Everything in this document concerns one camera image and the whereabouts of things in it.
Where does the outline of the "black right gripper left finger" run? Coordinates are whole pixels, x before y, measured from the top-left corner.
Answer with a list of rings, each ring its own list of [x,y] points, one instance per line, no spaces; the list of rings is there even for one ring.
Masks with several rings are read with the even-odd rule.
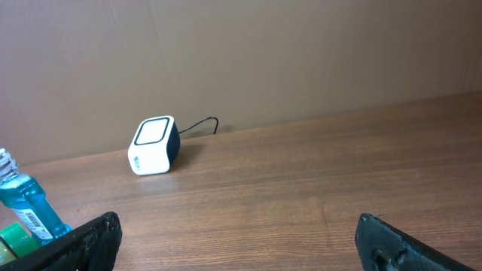
[[[106,212],[1,271],[112,271],[122,235],[117,213]]]

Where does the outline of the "blue mouthwash bottle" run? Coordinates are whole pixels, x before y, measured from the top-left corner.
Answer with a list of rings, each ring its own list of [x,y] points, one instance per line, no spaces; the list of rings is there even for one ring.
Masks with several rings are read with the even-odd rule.
[[[11,209],[39,245],[46,245],[72,231],[46,200],[38,181],[20,171],[11,153],[1,148],[1,202]]]

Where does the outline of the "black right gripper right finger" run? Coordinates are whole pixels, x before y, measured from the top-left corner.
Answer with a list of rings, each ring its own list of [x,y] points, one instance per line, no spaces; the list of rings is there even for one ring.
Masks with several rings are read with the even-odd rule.
[[[359,217],[355,246],[364,271],[474,271],[369,213]]]

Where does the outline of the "green lid jar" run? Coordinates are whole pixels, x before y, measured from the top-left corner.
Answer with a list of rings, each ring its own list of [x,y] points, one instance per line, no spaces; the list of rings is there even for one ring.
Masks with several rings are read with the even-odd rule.
[[[1,265],[31,254],[39,248],[40,245],[18,222],[1,230]]]

